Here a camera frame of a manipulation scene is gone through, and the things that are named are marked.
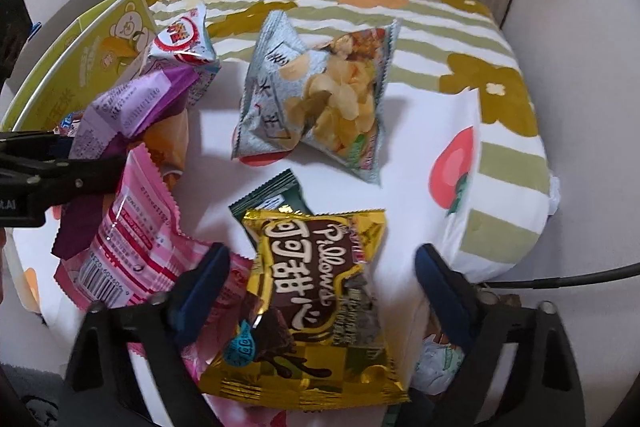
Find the pink striped snack bag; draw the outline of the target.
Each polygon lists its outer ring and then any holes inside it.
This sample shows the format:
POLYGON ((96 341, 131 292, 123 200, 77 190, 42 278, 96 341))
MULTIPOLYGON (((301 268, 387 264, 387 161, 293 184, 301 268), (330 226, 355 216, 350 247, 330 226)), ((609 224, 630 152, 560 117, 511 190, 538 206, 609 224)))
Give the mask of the pink striped snack bag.
MULTIPOLYGON (((89 247, 62 260, 54 279, 81 310, 96 300, 110 308, 138 305, 157 291, 170 291, 210 246, 180 230, 178 205, 141 144, 129 151, 115 200, 89 247)), ((207 309, 203 329, 182 349, 194 379, 234 333, 253 263, 253 258, 230 254, 230 273, 207 309)))

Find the purple snack bag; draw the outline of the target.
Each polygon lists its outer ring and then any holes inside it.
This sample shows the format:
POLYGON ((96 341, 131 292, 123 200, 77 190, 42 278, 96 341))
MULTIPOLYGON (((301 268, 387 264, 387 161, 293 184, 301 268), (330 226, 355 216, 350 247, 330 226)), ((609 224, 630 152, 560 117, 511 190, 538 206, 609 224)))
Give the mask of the purple snack bag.
MULTIPOLYGON (((174 187, 186 168, 186 106, 196 80, 198 73, 190 66, 159 69, 102 93, 82 113, 70 158, 125 158, 143 143, 163 181, 174 187)), ((87 249, 116 193, 111 188, 64 205, 52 255, 67 260, 87 249)))

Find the gold Pillows chocolate bag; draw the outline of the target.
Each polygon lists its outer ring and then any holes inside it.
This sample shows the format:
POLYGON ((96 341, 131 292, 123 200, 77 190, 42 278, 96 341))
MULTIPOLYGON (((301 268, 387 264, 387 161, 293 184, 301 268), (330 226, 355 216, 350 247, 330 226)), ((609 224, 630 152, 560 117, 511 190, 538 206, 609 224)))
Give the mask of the gold Pillows chocolate bag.
POLYGON ((243 225, 255 237, 259 269, 233 337, 200 378, 201 391, 313 412, 407 401, 370 273, 384 212, 250 209, 243 225))

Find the silver Oishi shrimp flakes bag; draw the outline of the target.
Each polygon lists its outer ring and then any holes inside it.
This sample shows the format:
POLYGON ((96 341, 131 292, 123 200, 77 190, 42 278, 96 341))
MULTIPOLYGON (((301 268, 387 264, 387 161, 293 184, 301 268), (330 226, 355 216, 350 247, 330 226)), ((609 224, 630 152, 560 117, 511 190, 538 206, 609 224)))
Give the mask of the silver Oishi shrimp flakes bag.
POLYGON ((153 70, 191 67, 198 74, 188 95, 186 106, 193 107, 203 98, 220 71, 220 61, 206 29, 206 6, 198 2, 180 14, 149 44, 140 75, 153 70))

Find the dark green biscuit packet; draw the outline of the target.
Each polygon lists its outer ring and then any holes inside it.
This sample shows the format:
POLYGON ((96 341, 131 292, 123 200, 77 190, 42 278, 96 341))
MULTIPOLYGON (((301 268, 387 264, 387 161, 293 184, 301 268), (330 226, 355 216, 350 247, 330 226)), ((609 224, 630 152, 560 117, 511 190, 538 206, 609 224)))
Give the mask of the dark green biscuit packet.
POLYGON ((311 210, 303 196, 302 187, 291 169, 280 172, 277 176, 274 176, 229 206, 233 218, 242 225, 250 240, 250 245, 256 248, 255 236, 243 225, 245 213, 251 209, 311 215, 311 210))

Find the grey potato chips bag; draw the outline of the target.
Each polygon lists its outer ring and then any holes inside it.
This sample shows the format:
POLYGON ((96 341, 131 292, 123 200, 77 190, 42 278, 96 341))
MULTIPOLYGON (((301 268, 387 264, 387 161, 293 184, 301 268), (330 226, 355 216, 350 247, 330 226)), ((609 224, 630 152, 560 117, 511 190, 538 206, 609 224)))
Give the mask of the grey potato chips bag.
POLYGON ((378 182, 383 98, 400 28, 393 20, 308 46, 288 14, 270 13, 247 69, 232 157, 288 154, 305 144, 378 182))

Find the black lamp stand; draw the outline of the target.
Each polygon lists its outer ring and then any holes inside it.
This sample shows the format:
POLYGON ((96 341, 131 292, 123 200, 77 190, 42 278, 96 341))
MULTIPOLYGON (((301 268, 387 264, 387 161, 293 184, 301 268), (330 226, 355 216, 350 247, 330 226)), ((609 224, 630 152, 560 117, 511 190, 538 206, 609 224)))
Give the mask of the black lamp stand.
POLYGON ((556 289, 616 282, 638 277, 639 274, 640 263, 637 262, 615 269, 572 275, 571 277, 545 277, 544 279, 527 281, 486 282, 485 285, 495 289, 556 289))

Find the green cardboard box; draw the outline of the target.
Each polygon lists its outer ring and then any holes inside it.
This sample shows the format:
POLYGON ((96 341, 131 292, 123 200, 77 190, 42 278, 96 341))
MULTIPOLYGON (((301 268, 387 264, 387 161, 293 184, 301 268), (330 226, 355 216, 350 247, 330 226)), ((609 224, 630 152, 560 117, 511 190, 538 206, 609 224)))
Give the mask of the green cardboard box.
POLYGON ((155 37, 145 0, 104 0, 68 26, 18 89, 3 131, 51 130, 139 70, 155 37))

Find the grey headboard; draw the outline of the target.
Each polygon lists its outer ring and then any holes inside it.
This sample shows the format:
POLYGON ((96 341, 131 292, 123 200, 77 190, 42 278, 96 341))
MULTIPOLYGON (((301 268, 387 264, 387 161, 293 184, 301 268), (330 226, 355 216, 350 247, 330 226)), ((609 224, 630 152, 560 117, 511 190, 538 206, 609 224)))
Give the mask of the grey headboard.
POLYGON ((41 29, 25 44, 17 59, 11 77, 6 80, 2 93, 8 92, 13 98, 30 70, 35 66, 44 51, 58 38, 60 33, 70 26, 76 18, 103 0, 70 0, 62 6, 41 29))

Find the floral striped quilt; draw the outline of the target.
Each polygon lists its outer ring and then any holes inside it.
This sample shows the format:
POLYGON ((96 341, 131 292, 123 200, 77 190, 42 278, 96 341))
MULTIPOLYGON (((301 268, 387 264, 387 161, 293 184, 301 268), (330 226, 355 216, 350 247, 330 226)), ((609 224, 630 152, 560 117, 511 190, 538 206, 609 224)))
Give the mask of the floral striped quilt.
POLYGON ((465 216, 450 236, 452 269, 474 282, 512 269, 533 249, 550 212, 551 173, 515 55, 476 0, 146 0, 157 25, 206 6, 217 53, 248 61, 268 13, 283 10, 305 36, 327 39, 400 20, 390 78, 480 99, 480 161, 465 216))

